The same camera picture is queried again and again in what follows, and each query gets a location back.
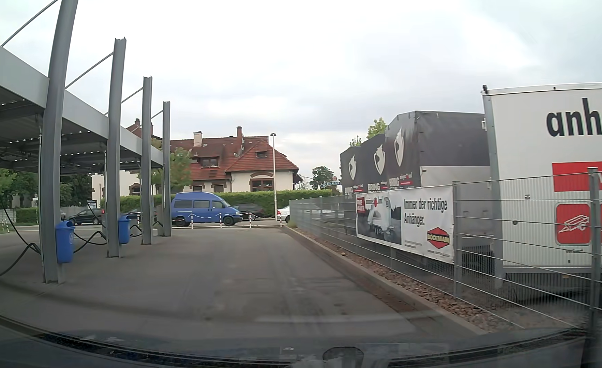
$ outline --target house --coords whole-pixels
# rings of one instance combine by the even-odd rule
[[[130,132],[141,137],[140,121],[127,127]],[[183,191],[204,192],[249,192],[273,190],[273,148],[268,136],[244,136],[242,128],[237,128],[235,136],[204,138],[196,132],[192,139],[171,140],[171,151],[182,147],[192,159],[190,165],[192,185]],[[293,189],[300,183],[298,167],[280,153],[276,154],[276,190]],[[154,184],[154,193],[159,188]],[[105,189],[103,175],[92,176],[92,199],[100,201]],[[137,172],[121,171],[119,175],[119,195],[139,195],[140,184]]]

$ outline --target street lamp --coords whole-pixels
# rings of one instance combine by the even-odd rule
[[[273,215],[278,220],[278,202],[276,200],[276,133],[271,133],[272,137],[272,162],[273,162]]]

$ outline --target blue trash bin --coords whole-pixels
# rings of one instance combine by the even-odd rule
[[[119,244],[127,244],[131,241],[131,230],[130,230],[130,222],[131,220],[127,215],[119,217]]]
[[[56,258],[58,263],[70,263],[74,258],[74,223],[60,221],[56,225]]]

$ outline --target blue van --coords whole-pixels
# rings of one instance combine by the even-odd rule
[[[215,193],[177,193],[171,201],[171,222],[174,226],[189,226],[192,220],[195,223],[223,222],[231,226],[242,221],[242,216]]]

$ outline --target banner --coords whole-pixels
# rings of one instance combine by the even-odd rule
[[[356,195],[358,238],[453,263],[453,189],[420,187]]]

